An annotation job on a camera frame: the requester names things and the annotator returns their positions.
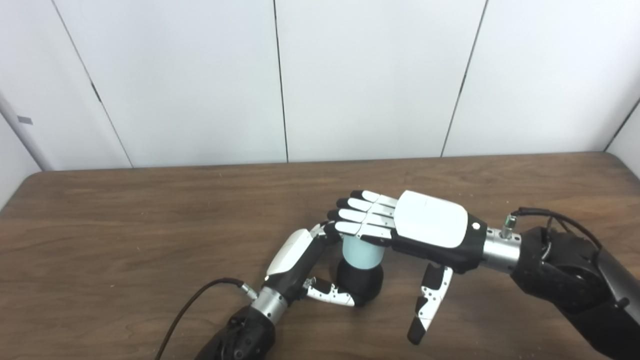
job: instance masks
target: robotic hand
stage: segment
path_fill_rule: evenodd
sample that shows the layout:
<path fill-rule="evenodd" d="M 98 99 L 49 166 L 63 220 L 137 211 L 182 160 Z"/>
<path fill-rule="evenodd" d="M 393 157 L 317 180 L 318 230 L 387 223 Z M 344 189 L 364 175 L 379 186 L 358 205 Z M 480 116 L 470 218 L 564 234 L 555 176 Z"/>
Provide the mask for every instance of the robotic hand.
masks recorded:
<path fill-rule="evenodd" d="M 412 343 L 418 344 L 428 329 L 452 273 L 464 274 L 483 265 L 509 274 L 525 293 L 553 303 L 602 354 L 640 359 L 640 285 L 576 221 L 545 209 L 520 208 L 507 216 L 502 229 L 496 229 L 458 204 L 411 191 L 397 200 L 355 191 L 337 205 L 328 214 L 335 223 L 324 230 L 344 238 L 343 267 L 358 269 L 361 259 L 353 249 L 368 247 L 376 250 L 367 254 L 380 253 L 376 261 L 384 247 L 391 247 L 440 264 L 429 265 L 422 280 L 422 296 L 408 333 Z M 528 215 L 549 217 L 547 226 L 514 233 L 517 218 Z M 553 220 L 565 232 L 551 229 Z M 589 240 L 571 232 L 565 222 Z M 353 296 L 366 291 L 340 275 L 339 271 L 338 284 Z"/>
<path fill-rule="evenodd" d="M 275 325 L 295 300 L 304 296 L 354 306 L 359 302 L 330 282 L 308 279 L 325 248 L 341 237 L 326 234 L 325 224 L 290 235 L 267 269 L 262 289 L 256 293 L 242 285 L 253 302 L 231 316 L 196 356 L 196 360 L 264 359 L 275 342 Z"/>

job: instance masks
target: wood grain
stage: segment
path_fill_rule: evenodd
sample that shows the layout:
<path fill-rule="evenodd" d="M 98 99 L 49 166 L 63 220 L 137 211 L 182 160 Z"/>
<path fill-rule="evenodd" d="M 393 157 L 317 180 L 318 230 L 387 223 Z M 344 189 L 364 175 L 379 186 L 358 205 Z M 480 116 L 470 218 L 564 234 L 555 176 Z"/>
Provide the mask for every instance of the wood grain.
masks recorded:
<path fill-rule="evenodd" d="M 518 206 L 551 208 L 640 277 L 640 181 L 604 153 L 42 172 L 0 212 L 0 358 L 151 359 L 197 288 L 223 276 L 258 286 L 288 235 L 353 189 L 427 193 L 494 226 Z M 339 258 L 330 249 L 314 274 Z M 426 262 L 388 250 L 383 266 L 363 309 L 295 303 L 269 358 L 603 359 L 553 306 L 484 268 L 454 276 L 413 346 Z M 192 359 L 247 303 L 223 287 L 189 310 L 165 359 Z"/>

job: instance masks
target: black cable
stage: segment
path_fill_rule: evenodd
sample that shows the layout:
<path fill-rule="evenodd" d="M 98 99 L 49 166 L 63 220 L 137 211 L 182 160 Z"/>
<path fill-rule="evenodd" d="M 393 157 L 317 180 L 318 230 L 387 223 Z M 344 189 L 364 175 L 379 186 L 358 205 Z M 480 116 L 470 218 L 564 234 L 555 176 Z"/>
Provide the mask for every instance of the black cable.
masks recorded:
<path fill-rule="evenodd" d="M 573 234 L 573 231 L 571 231 L 571 229 L 569 229 L 569 227 L 564 223 L 564 221 L 562 221 L 561 219 L 556 219 L 556 221 L 558 222 L 558 224 L 560 224 L 560 226 L 562 226 L 562 228 L 570 234 Z"/>
<path fill-rule="evenodd" d="M 518 210 L 512 212 L 511 214 L 513 216 L 516 216 L 516 217 L 520 217 L 520 216 L 552 217 L 552 218 L 556 219 L 558 222 L 560 222 L 560 221 L 568 222 L 569 224 L 574 226 L 576 229 L 580 230 L 580 232 L 582 234 L 585 234 L 589 238 L 589 240 L 591 240 L 593 242 L 593 244 L 596 245 L 598 250 L 602 249 L 602 244 L 600 243 L 600 240 L 598 240 L 598 238 L 596 238 L 595 235 L 591 233 L 591 231 L 587 230 L 579 222 L 575 221 L 574 219 L 572 219 L 572 218 L 570 218 L 568 216 L 562 215 L 560 213 L 556 213 L 556 212 L 551 211 L 551 210 L 536 209 L 536 208 L 519 208 Z"/>
<path fill-rule="evenodd" d="M 164 335 L 164 339 L 162 340 L 162 343 L 160 344 L 160 348 L 158 349 L 158 353 L 156 354 L 155 360 L 160 360 L 160 357 L 162 356 L 162 353 L 164 352 L 164 348 L 166 347 L 166 344 L 169 342 L 169 339 L 171 338 L 171 335 L 173 334 L 173 330 L 175 330 L 176 325 L 178 325 L 178 322 L 182 318 L 182 315 L 184 315 L 184 313 L 187 312 L 187 309 L 189 309 L 189 306 L 191 306 L 193 304 L 193 302 L 200 295 L 202 295 L 203 292 L 205 292 L 205 290 L 207 290 L 211 286 L 214 286 L 214 285 L 217 285 L 217 284 L 233 284 L 233 285 L 236 285 L 238 288 L 241 288 L 242 285 L 244 285 L 244 281 L 238 280 L 238 279 L 234 279 L 232 277 L 223 277 L 221 279 L 213 280 L 209 284 L 206 284 L 205 286 L 202 286 L 200 288 L 200 290 L 198 290 L 195 294 L 193 294 L 191 299 L 189 299 L 189 301 L 187 301 L 187 303 L 184 304 L 184 306 L 182 307 L 182 309 L 180 310 L 178 315 L 176 315 L 175 319 L 173 319 L 173 323 L 171 324 L 171 326 L 169 326 L 169 330 L 167 330 L 166 335 Z"/>

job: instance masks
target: white cylinder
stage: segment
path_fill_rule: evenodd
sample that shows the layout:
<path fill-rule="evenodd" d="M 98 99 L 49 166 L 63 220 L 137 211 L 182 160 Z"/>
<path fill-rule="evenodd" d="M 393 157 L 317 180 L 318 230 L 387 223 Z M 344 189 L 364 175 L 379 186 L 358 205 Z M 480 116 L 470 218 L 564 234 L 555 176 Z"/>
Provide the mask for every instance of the white cylinder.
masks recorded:
<path fill-rule="evenodd" d="M 382 261 L 385 248 L 362 241 L 355 236 L 344 236 L 342 256 L 353 267 L 362 270 L 374 268 Z"/>

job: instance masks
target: white wall panel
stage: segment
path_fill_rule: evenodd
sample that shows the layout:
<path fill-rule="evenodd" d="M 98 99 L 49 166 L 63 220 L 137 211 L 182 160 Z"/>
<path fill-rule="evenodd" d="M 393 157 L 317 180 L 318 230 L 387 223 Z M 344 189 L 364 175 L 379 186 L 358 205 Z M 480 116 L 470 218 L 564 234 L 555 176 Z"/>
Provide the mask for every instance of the white wall panel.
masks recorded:
<path fill-rule="evenodd" d="M 38 171 L 38 165 L 0 115 L 0 209 L 22 181 Z"/>
<path fill-rule="evenodd" d="M 56 0 L 135 167 L 286 161 L 270 0 Z"/>
<path fill-rule="evenodd" d="M 640 106 L 631 114 L 608 151 L 640 177 Z"/>
<path fill-rule="evenodd" d="M 276 0 L 289 159 L 439 156 L 483 6 Z"/>
<path fill-rule="evenodd" d="M 0 1 L 0 98 L 46 170 L 131 167 L 50 1 Z"/>
<path fill-rule="evenodd" d="M 490 0 L 445 156 L 602 151 L 640 97 L 640 1 Z"/>

